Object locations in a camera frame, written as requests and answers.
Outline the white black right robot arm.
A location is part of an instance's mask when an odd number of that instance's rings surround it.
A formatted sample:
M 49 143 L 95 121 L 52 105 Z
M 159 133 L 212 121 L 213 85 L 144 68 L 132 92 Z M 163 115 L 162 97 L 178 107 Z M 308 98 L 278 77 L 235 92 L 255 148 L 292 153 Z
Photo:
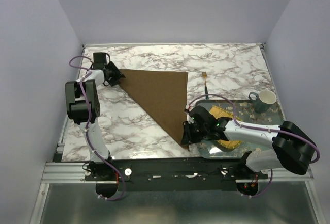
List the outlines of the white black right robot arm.
M 267 147 L 261 152 L 247 152 L 237 166 L 242 178 L 250 178 L 266 169 L 284 168 L 297 175 L 305 175 L 320 152 L 316 144 L 293 122 L 280 125 L 260 125 L 239 122 L 231 117 L 215 118 L 197 106 L 188 112 L 183 123 L 182 145 L 202 140 L 244 141 Z

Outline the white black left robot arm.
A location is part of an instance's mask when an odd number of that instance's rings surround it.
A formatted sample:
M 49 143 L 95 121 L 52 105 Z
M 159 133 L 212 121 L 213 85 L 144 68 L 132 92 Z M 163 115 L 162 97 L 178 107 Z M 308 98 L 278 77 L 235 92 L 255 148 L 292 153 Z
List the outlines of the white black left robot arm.
M 79 67 L 86 73 L 79 79 L 65 84 L 67 116 L 83 133 L 90 153 L 91 175 L 103 180 L 109 180 L 113 175 L 118 179 L 124 179 L 112 164 L 110 152 L 102 138 L 98 123 L 101 107 L 97 87 L 115 86 L 125 75 L 111 61 L 108 53 L 95 52 L 92 59 L 87 56 L 75 56 L 69 60 L 69 66 L 75 68 L 72 62 L 78 58 L 88 59 L 91 61 L 91 66 Z

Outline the gold fork teal handle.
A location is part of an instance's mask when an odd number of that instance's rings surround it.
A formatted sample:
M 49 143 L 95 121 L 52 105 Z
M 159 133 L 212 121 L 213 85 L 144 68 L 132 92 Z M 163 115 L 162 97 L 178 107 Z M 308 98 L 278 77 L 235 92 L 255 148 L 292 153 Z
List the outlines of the gold fork teal handle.
M 207 89 L 207 83 L 206 83 L 206 79 L 207 79 L 207 73 L 206 72 L 202 72 L 202 77 L 204 79 L 204 91 L 205 91 L 205 99 L 209 99 L 209 96 L 208 96 L 208 89 Z

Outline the brown cloth napkin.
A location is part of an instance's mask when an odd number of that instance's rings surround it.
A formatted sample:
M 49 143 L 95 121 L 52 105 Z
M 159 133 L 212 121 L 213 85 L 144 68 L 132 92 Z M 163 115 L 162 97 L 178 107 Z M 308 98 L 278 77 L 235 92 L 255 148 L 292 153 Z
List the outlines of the brown cloth napkin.
M 121 88 L 182 148 L 188 73 L 122 69 Z

